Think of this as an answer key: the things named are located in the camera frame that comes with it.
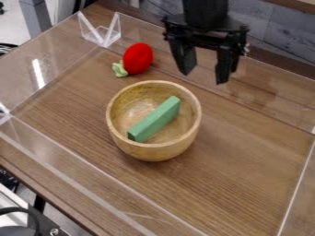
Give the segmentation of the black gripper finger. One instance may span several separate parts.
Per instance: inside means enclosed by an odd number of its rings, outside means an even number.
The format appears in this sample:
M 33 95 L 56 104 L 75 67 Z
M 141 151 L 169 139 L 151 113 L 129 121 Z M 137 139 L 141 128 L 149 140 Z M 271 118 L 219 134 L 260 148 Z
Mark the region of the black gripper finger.
M 215 66 L 215 79 L 217 85 L 228 82 L 229 74 L 237 69 L 239 57 L 239 52 L 233 48 L 227 45 L 219 47 L 216 51 L 217 64 Z
M 187 76 L 197 65 L 195 45 L 184 38 L 167 37 L 172 56 L 180 72 Z

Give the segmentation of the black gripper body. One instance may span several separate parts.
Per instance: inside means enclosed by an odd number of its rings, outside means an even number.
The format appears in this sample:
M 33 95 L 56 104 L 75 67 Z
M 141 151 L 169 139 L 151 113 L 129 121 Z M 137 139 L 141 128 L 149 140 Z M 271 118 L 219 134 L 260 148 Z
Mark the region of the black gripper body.
M 247 32 L 249 28 L 232 17 L 225 16 L 209 26 L 192 26 L 177 14 L 163 18 L 165 32 L 173 56 L 187 56 L 196 47 L 219 51 L 227 49 L 235 56 L 247 54 Z

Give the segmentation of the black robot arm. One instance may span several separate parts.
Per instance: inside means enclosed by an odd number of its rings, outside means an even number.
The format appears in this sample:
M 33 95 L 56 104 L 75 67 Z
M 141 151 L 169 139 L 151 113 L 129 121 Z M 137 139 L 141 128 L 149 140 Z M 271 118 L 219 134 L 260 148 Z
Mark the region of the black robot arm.
M 163 18 L 164 37 L 180 72 L 197 65 L 196 48 L 216 51 L 216 84 L 228 82 L 248 52 L 248 26 L 228 15 L 228 0 L 181 0 L 183 13 Z

